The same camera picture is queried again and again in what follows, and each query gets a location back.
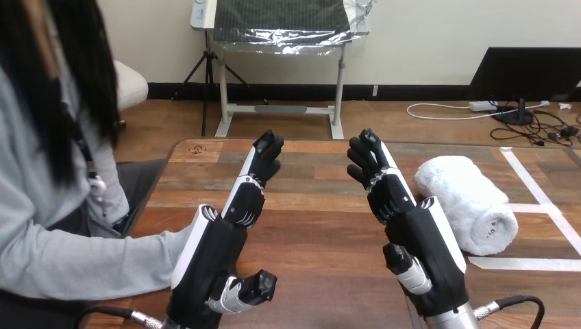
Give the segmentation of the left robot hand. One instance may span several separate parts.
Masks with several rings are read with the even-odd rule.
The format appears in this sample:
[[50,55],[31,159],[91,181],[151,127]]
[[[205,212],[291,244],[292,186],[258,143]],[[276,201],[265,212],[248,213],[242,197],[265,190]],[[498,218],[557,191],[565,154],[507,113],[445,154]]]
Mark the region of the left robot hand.
[[198,206],[171,276],[171,297],[162,328],[218,328],[275,294],[276,275],[261,269],[242,278],[236,263],[265,203],[264,188],[280,169],[284,139],[271,130],[252,145],[222,210]]

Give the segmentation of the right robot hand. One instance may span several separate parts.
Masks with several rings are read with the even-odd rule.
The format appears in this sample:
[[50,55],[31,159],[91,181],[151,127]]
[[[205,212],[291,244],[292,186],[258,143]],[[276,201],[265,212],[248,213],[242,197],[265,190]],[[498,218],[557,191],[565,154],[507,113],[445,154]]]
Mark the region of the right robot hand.
[[437,197],[417,202],[381,139],[369,128],[349,141],[347,173],[364,186],[385,227],[386,267],[429,325],[471,321],[464,257]]

